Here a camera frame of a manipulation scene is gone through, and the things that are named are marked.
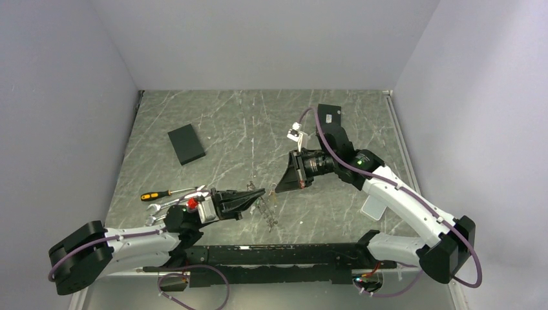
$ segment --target gray marble floor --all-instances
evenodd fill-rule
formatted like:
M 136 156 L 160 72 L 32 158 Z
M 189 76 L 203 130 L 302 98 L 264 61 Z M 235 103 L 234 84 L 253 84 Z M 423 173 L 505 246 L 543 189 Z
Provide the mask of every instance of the gray marble floor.
M 361 90 L 208 90 L 147 91 L 127 145 L 107 215 L 107 227 L 139 227 L 147 203 L 139 194 L 206 184 L 244 191 L 253 180 L 269 187 L 283 175 L 291 124 L 310 105 L 342 106 L 342 125 L 358 149 L 380 156 L 404 180 L 409 175 L 394 124 L 381 91 Z M 206 156 L 181 166 L 167 133 L 192 123 Z M 315 126 L 311 115 L 304 130 Z M 309 149 L 318 149 L 316 138 Z M 387 209 L 378 222 L 360 214 L 367 195 L 335 174 L 316 177 L 303 191 L 277 194 L 270 203 L 278 224 L 269 231 L 259 212 L 240 221 L 214 223 L 199 245 L 355 242 L 370 229 L 401 236 L 414 231 Z

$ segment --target wrench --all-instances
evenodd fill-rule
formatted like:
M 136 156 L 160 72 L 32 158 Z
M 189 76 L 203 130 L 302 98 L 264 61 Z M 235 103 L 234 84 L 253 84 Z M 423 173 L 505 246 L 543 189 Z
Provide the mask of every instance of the wrench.
M 151 203 L 148 207 L 147 207 L 147 210 L 150 210 L 150 213 L 151 215 L 156 215 L 158 214 L 160 211 L 164 210 L 165 208 L 167 207 L 171 207 L 172 205 L 175 205 L 177 203 L 179 203 L 180 201 L 180 198 L 178 199 L 175 199 L 175 200 L 172 200 L 172 201 L 169 201 L 169 202 L 165 202 L 163 204 L 158 204 L 158 203 Z
M 159 217 L 155 217 L 155 216 L 149 216 L 149 218 L 147 219 L 147 221 L 145 222 L 145 226 L 152 226 L 154 225 L 157 221 L 161 221 L 163 220 L 165 217 L 167 216 L 167 214 L 163 214 L 163 215 L 160 215 Z

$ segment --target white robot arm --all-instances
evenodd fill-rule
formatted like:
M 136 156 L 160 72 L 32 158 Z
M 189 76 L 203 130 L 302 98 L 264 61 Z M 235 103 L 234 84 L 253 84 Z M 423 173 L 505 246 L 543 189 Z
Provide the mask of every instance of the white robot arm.
M 476 224 L 470 218 L 456 219 L 425 200 L 373 152 L 354 149 L 340 125 L 320 124 L 318 115 L 315 116 L 321 150 L 301 147 L 290 151 L 288 168 L 276 192 L 304 189 L 312 184 L 315 176 L 334 172 L 343 182 L 369 194 L 365 207 L 369 204 L 392 209 L 419 235 L 390 236 L 369 231 L 356 245 L 361 259 L 420 266 L 427 275 L 444 284 L 455 277 L 471 255 L 479 267 L 473 249 Z M 300 141 L 301 131 L 295 128 L 300 129 L 299 123 L 293 124 L 288 137 Z M 478 272 L 478 281 L 471 287 L 480 283 L 481 272 Z
M 111 273 L 183 266 L 185 250 L 202 237 L 201 228 L 241 219 L 242 212 L 264 193 L 264 189 L 203 191 L 185 206 L 173 205 L 164 224 L 151 227 L 112 229 L 100 221 L 89 222 L 49 250 L 52 269 L 48 279 L 55 282 L 59 295 L 67 295 Z

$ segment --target black base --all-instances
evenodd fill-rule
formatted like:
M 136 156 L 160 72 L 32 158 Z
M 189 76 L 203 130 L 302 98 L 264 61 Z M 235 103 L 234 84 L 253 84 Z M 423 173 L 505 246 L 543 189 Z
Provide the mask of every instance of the black base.
M 68 237 L 55 244 L 49 250 L 51 266 L 53 267 L 63 257 L 76 248 L 105 236 L 106 229 L 101 221 L 93 221 L 80 227 Z M 65 263 L 54 273 L 57 294 L 69 295 L 88 287 L 109 264 L 114 249 L 107 242 L 97 243 L 89 247 Z
M 352 269 L 373 269 L 376 261 L 358 260 L 355 243 L 213 245 L 193 246 L 185 250 L 189 265 L 206 264 L 220 269 L 231 284 L 330 281 L 351 284 Z M 312 267 L 274 265 L 313 265 Z M 145 267 L 145 272 L 167 271 L 182 265 Z M 383 262 L 383 269 L 396 268 L 395 262 Z M 222 284 L 214 272 L 192 272 L 191 287 Z

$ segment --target white cable tie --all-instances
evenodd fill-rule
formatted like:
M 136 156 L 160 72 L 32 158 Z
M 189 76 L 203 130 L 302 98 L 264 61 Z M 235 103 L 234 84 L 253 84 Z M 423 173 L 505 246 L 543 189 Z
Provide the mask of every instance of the white cable tie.
M 396 184 L 396 186 L 395 186 L 395 189 L 396 189 L 397 191 L 399 191 L 399 189 L 400 189 L 404 184 L 405 184 L 405 183 L 403 183 L 402 180 L 397 179 L 397 184 Z

